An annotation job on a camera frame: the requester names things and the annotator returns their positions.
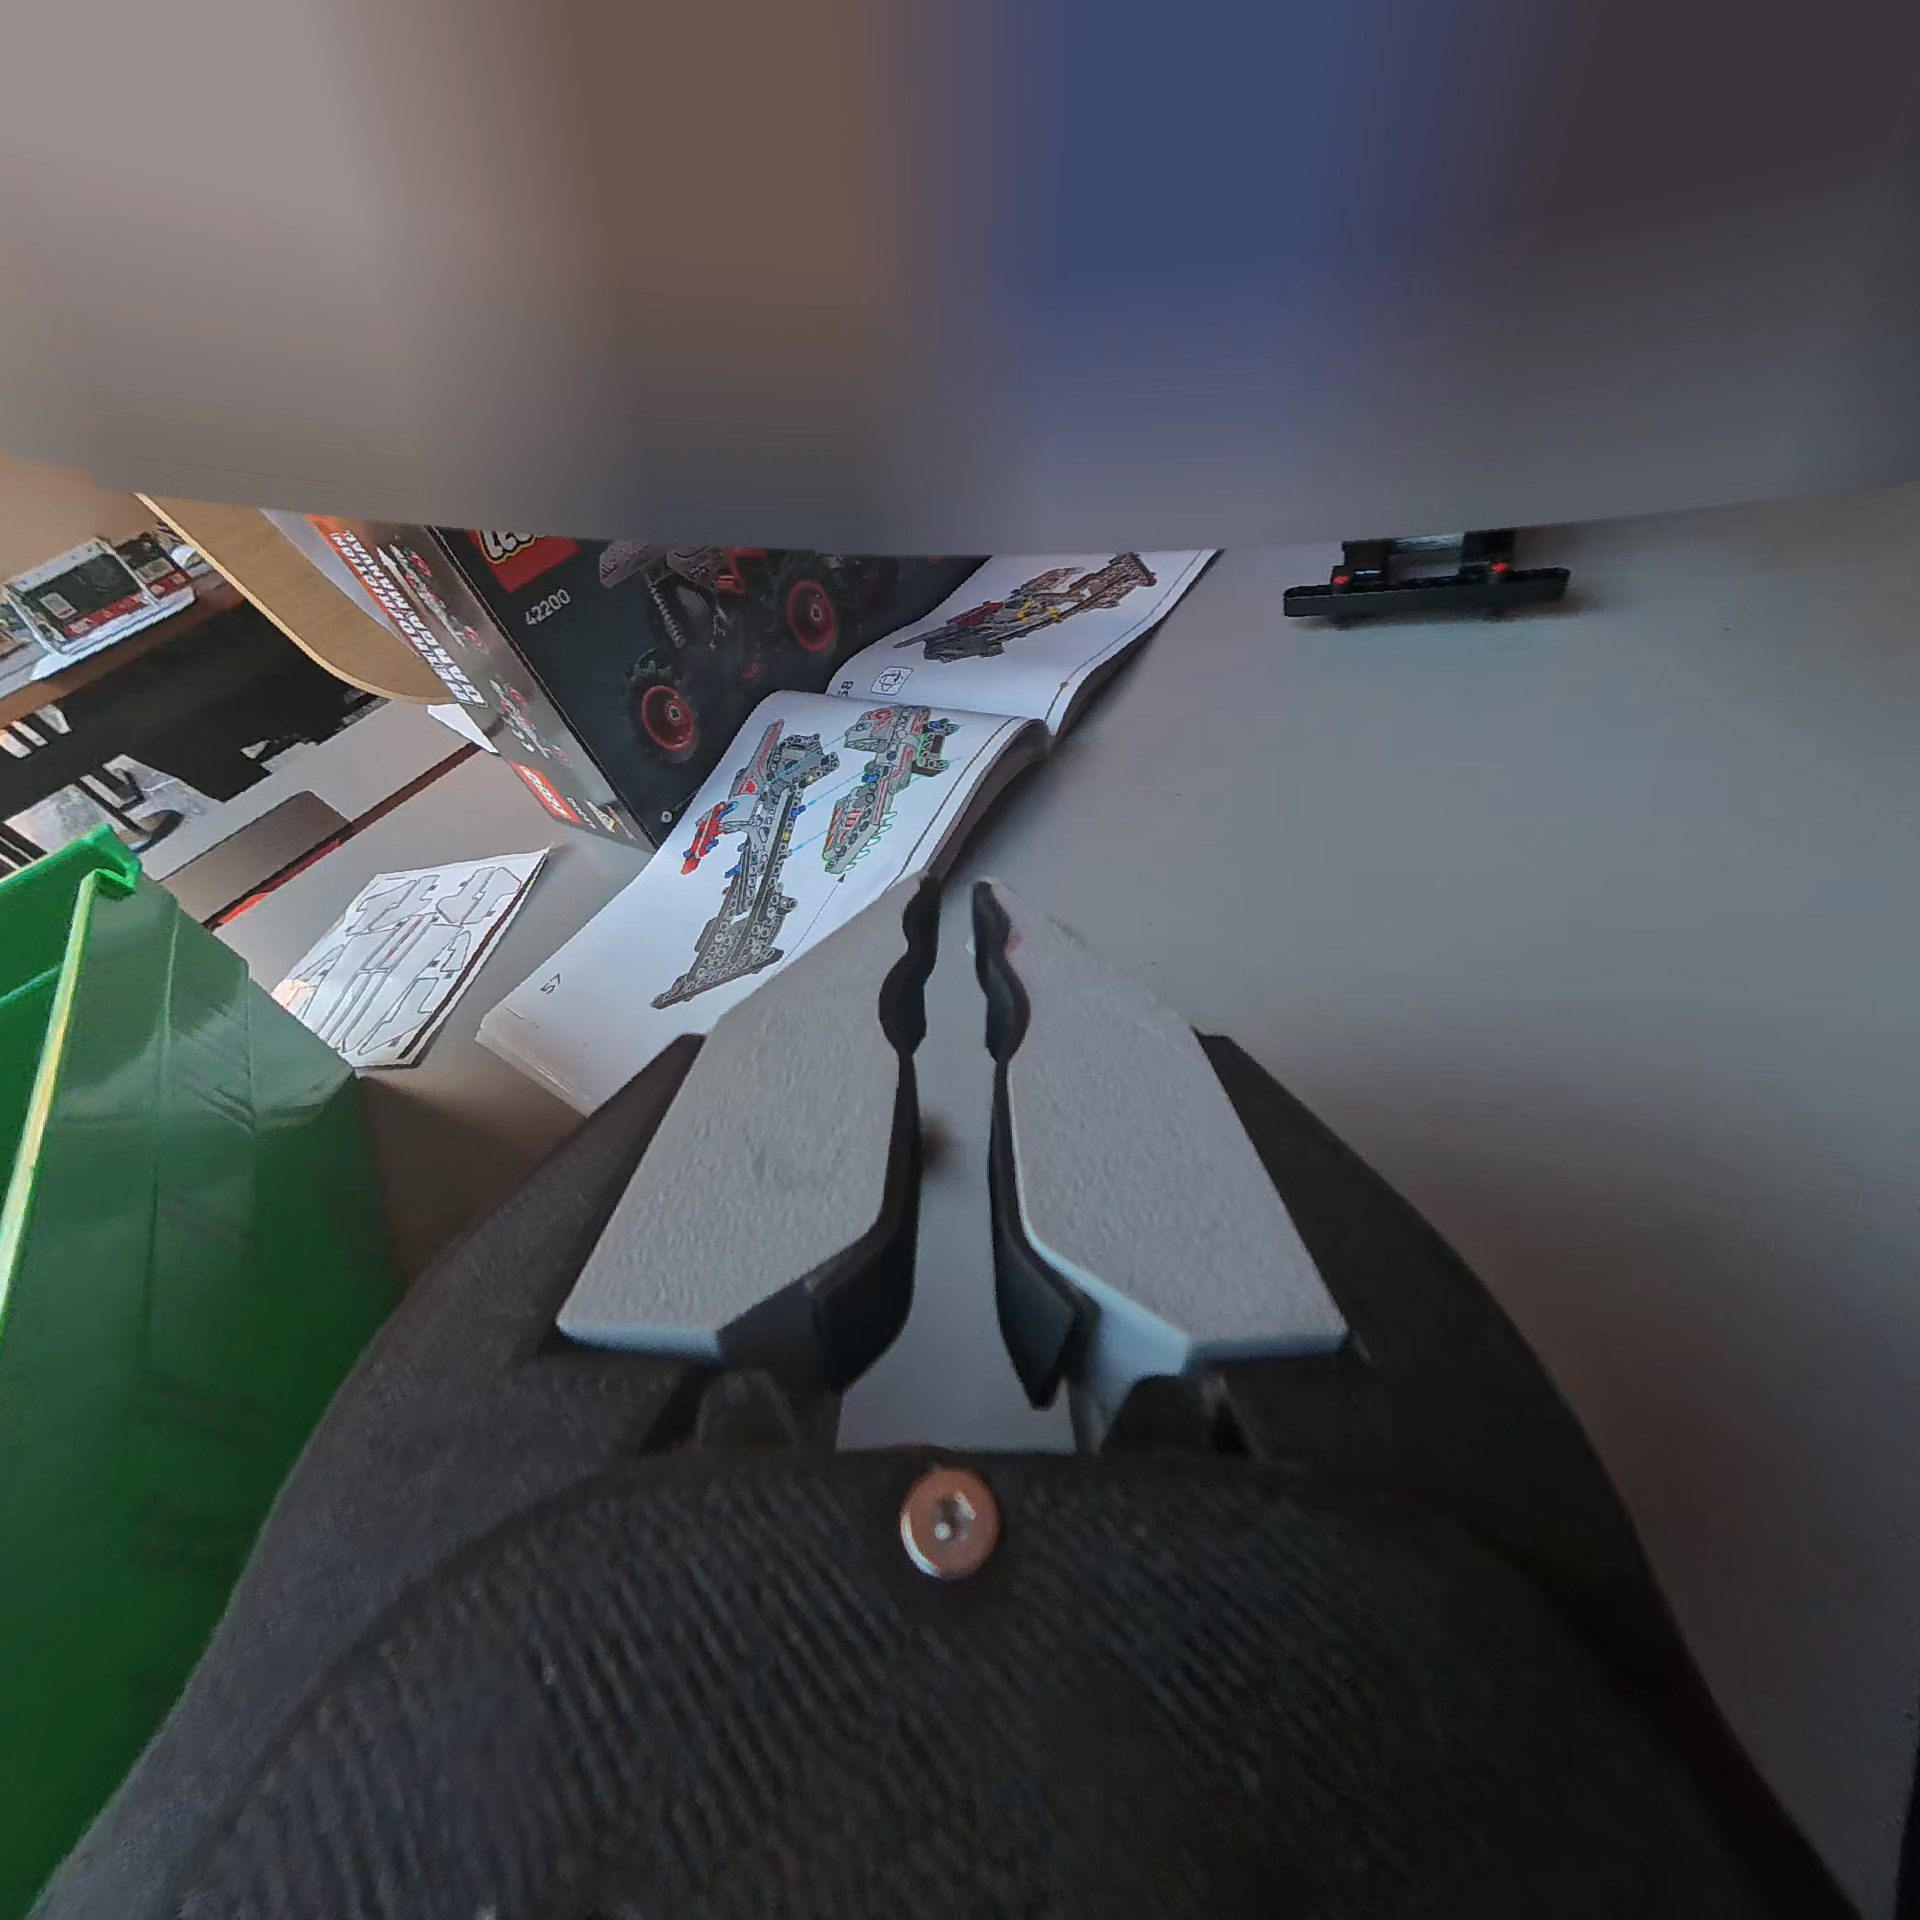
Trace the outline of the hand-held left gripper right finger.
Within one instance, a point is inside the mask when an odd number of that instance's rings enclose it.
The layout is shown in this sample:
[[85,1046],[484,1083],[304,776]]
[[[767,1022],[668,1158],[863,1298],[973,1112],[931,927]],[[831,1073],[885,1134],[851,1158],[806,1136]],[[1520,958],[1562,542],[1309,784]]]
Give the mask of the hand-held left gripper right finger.
[[1029,1405],[1338,1353],[1350,1324],[1196,1032],[1078,933],[973,884],[992,1060],[995,1315]]

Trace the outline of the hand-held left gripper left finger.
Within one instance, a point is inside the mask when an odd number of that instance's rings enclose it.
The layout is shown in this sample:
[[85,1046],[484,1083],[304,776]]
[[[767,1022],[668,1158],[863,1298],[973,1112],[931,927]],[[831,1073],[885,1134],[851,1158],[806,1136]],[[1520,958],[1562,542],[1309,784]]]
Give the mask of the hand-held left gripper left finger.
[[571,1346],[757,1367],[837,1399],[915,1302],[923,987],[902,881],[727,1010],[558,1311]]

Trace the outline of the grey red lego truck model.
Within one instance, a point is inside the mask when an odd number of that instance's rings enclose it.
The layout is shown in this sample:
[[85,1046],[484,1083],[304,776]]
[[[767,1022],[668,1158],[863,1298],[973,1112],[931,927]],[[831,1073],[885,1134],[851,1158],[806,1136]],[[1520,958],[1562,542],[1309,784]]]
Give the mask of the grey red lego truck model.
[[1341,541],[1326,582],[1284,590],[1281,614],[1353,628],[1367,618],[1485,617],[1553,608],[1572,569],[1522,563],[1512,525]]

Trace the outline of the lego instruction booklet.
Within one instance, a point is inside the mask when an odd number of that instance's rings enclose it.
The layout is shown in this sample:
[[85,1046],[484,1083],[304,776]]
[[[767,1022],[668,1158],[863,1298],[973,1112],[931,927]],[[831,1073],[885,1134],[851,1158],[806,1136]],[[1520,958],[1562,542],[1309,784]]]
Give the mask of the lego instruction booklet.
[[987,558],[921,618],[763,696],[629,887],[480,1022],[578,1115],[902,881],[940,881],[1217,561]]

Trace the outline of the black lego set box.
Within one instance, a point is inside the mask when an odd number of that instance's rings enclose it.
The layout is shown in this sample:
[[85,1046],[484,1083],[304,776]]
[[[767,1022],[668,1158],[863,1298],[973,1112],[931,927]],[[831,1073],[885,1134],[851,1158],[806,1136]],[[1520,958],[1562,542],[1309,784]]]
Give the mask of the black lego set box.
[[535,538],[269,511],[564,826],[658,849],[754,705],[825,694],[982,558]]

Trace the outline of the white sticker sheet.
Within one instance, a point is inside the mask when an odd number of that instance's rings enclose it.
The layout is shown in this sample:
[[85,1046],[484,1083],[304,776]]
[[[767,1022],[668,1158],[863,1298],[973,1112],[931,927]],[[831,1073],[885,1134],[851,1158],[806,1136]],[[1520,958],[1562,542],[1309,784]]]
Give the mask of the white sticker sheet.
[[356,1073],[417,1067],[545,859],[523,852],[378,875],[269,996]]

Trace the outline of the green plastic bin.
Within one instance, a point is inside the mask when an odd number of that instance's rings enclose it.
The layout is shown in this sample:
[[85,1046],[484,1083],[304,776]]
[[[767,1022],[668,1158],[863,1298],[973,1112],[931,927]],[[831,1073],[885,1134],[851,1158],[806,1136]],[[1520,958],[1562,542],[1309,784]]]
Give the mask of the green plastic bin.
[[111,827],[3,877],[3,1913],[179,1700],[401,1293],[353,1070]]

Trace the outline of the light wooden table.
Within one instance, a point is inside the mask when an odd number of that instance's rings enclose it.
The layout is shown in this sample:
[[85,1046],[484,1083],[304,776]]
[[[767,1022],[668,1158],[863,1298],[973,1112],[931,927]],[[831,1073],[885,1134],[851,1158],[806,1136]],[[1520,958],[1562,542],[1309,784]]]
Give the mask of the light wooden table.
[[255,614],[330,676],[384,701],[439,705],[443,682],[390,631],[339,563],[317,563],[320,538],[291,538],[262,508],[133,495],[188,541]]

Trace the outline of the white red toy box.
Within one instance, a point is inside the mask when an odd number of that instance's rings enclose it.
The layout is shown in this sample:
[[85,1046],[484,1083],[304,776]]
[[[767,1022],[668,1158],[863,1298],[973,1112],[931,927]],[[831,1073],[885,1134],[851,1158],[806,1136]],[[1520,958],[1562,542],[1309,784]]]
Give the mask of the white red toy box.
[[89,538],[3,582],[6,605],[61,660],[143,633],[195,605],[195,582],[156,531]]

